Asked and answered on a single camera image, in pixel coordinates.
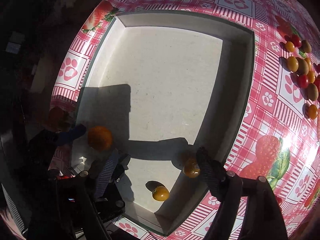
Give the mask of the small yellow cherry tomato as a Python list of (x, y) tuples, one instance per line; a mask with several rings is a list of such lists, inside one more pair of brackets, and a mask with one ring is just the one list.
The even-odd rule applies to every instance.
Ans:
[(288, 51), (288, 52), (291, 52), (293, 53), (295, 51), (295, 45), (291, 42), (291, 41), (287, 41), (285, 43), (285, 49)]

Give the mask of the red cherry tomato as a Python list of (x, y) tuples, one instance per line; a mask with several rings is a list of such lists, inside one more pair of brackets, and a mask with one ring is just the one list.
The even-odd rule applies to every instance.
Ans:
[(306, 74), (297, 76), (297, 85), (299, 88), (305, 89), (309, 85), (308, 76)]
[(293, 34), (291, 36), (291, 42), (294, 44), (294, 46), (296, 48), (300, 48), (302, 46), (302, 41), (301, 41), (300, 37), (296, 34)]

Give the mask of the dark yellow cherry tomato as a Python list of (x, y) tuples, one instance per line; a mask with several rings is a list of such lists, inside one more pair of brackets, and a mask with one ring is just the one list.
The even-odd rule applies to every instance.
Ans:
[(183, 173), (189, 178), (196, 178), (200, 174), (200, 168), (195, 158), (189, 158), (185, 162)]

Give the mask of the white rectangular tray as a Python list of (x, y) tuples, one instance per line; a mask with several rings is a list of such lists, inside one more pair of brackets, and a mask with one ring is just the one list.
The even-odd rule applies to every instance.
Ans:
[[(116, 16), (89, 64), (76, 108), (88, 128), (104, 126), (130, 155), (118, 184), (125, 216), (162, 236), (174, 232), (206, 194), (183, 174), (204, 147), (224, 162), (247, 107), (254, 33), (228, 20), (183, 11)], [(158, 186), (169, 198), (153, 199)]]

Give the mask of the brown kiwi berry middle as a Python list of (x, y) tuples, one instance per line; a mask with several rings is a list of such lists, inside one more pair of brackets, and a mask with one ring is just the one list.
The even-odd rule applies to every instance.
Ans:
[(304, 59), (301, 59), (299, 57), (296, 58), (297, 61), (298, 61), (298, 70), (297, 70), (297, 73), (299, 75), (306, 75), (308, 74), (309, 72), (309, 65), (308, 63), (304, 60)]

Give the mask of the orange mandarin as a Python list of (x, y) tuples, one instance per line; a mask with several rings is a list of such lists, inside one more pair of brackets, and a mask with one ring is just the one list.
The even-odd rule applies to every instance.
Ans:
[(104, 126), (92, 127), (88, 130), (87, 142), (96, 151), (109, 150), (113, 142), (112, 133)]

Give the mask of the red cherry tomato upper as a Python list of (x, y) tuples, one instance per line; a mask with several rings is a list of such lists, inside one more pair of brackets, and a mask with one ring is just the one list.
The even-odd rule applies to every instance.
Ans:
[(300, 48), (302, 46), (302, 41), (301, 41), (300, 37), (296, 34), (293, 34), (291, 36), (291, 42), (294, 44), (294, 46), (296, 48)]

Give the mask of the yellow tomato in tray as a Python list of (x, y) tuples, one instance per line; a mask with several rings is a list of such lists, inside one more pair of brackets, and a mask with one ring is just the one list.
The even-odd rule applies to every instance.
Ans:
[(164, 186), (158, 186), (152, 192), (153, 199), (159, 202), (166, 201), (169, 198), (169, 196), (170, 196), (170, 192)]

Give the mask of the brown kiwi berry top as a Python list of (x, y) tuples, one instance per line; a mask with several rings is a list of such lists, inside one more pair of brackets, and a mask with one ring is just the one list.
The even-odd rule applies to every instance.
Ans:
[(302, 41), (302, 45), (300, 47), (300, 50), (304, 53), (311, 53), (312, 52), (312, 48), (310, 43), (308, 42), (308, 40), (303, 40)]

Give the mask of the orange cherry tomato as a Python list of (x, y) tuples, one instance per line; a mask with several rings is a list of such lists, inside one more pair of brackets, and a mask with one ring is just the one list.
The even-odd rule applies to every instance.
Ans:
[(306, 57), (304, 60), (308, 64), (309, 71), (311, 71), (312, 70), (312, 62), (311, 62), (310, 58)]
[(308, 83), (314, 83), (316, 79), (315, 72), (310, 70), (307, 74), (307, 78), (308, 78)]

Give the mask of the orange cherry tomato upper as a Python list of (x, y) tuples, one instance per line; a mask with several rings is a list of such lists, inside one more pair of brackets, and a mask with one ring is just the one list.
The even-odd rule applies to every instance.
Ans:
[(304, 60), (308, 64), (309, 71), (311, 71), (312, 70), (312, 62), (311, 62), (310, 58), (306, 57)]

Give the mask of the pink checkered tablecloth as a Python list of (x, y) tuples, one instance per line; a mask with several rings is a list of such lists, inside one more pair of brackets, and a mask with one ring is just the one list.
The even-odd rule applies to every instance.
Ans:
[(236, 141), (226, 167), (246, 170), (263, 152), (281, 145), (268, 174), (287, 233), (302, 238), (319, 203), (319, 120), (305, 116), (309, 102), (285, 68), (290, 53), (283, 47), (297, 35), (311, 44), (311, 52), (294, 52), (315, 66), (319, 63), (319, 30), (298, 0), (102, 0), (104, 14), (89, 17), (72, 42), (55, 82), (50, 105), (73, 112), (89, 63), (108, 27), (112, 9), (182, 10), (219, 16), (255, 33), (253, 83)]

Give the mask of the brown kiwi berry large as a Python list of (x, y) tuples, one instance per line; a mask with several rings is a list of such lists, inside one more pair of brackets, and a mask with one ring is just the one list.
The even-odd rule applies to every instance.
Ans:
[(307, 96), (308, 99), (311, 101), (317, 101), (318, 100), (318, 87), (314, 83), (308, 84), (307, 87)]

